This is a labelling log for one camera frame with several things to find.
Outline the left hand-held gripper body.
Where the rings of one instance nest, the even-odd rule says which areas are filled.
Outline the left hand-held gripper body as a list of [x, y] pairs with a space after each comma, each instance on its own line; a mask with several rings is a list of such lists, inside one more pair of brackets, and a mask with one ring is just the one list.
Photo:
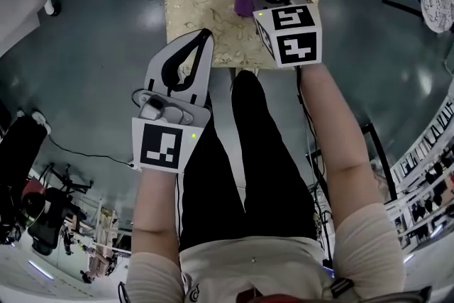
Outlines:
[[211, 110], [143, 90], [132, 119], [133, 164], [139, 169], [183, 173], [211, 118]]

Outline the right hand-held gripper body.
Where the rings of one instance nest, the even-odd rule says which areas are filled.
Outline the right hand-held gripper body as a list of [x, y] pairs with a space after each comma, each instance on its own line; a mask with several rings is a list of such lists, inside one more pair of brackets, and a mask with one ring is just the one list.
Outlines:
[[263, 46], [278, 68], [321, 62], [322, 25], [310, 0], [270, 3], [254, 0], [253, 18]]

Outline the cream upholstered stool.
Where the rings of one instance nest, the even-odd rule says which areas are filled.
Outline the cream upholstered stool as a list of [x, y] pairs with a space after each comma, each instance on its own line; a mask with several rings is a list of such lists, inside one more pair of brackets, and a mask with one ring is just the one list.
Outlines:
[[213, 67], [275, 69], [254, 21], [233, 11], [234, 0], [165, 0], [167, 41], [208, 28], [214, 35]]

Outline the person's left forearm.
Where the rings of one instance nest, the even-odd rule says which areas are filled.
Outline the person's left forearm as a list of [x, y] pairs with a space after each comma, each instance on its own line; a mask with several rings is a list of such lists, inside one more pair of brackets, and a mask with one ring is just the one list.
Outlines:
[[142, 171], [133, 211], [134, 231], [176, 234], [176, 180], [173, 172]]

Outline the person's right forearm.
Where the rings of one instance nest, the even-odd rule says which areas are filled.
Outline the person's right forearm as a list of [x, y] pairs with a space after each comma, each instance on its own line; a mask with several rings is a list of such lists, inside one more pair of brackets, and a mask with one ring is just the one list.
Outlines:
[[301, 91], [328, 174], [347, 180], [373, 180], [362, 131], [325, 65], [302, 68]]

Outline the white desk black legs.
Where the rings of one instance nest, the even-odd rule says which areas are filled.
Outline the white desk black legs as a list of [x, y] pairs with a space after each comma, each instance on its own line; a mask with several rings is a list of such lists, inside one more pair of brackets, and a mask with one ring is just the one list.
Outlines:
[[384, 204], [389, 204], [397, 200], [397, 192], [386, 154], [372, 123], [362, 126], [361, 130], [366, 141], [370, 166], [377, 182], [379, 193]]

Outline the floral round chair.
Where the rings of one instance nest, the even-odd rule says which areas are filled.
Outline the floral round chair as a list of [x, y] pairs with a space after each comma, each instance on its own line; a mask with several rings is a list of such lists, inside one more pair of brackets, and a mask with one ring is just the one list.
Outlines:
[[435, 33], [444, 33], [454, 26], [454, 0], [420, 0], [426, 25]]

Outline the person's white shirt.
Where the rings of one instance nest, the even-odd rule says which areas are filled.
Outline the person's white shirt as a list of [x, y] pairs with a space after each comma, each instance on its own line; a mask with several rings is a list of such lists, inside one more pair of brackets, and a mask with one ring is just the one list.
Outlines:
[[331, 301], [339, 278], [353, 284], [340, 295], [343, 302], [404, 289], [404, 256], [381, 204], [363, 207], [337, 228], [333, 272], [322, 258], [311, 239], [273, 237], [204, 243], [183, 251], [179, 263], [135, 253], [126, 291], [131, 303], [236, 303], [246, 292]]

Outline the white storage rack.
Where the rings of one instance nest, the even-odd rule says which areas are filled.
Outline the white storage rack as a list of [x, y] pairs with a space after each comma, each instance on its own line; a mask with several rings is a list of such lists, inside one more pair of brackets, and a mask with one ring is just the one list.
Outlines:
[[430, 123], [391, 168], [397, 196], [386, 203], [402, 250], [412, 251], [447, 223], [454, 204], [454, 96], [448, 94]]

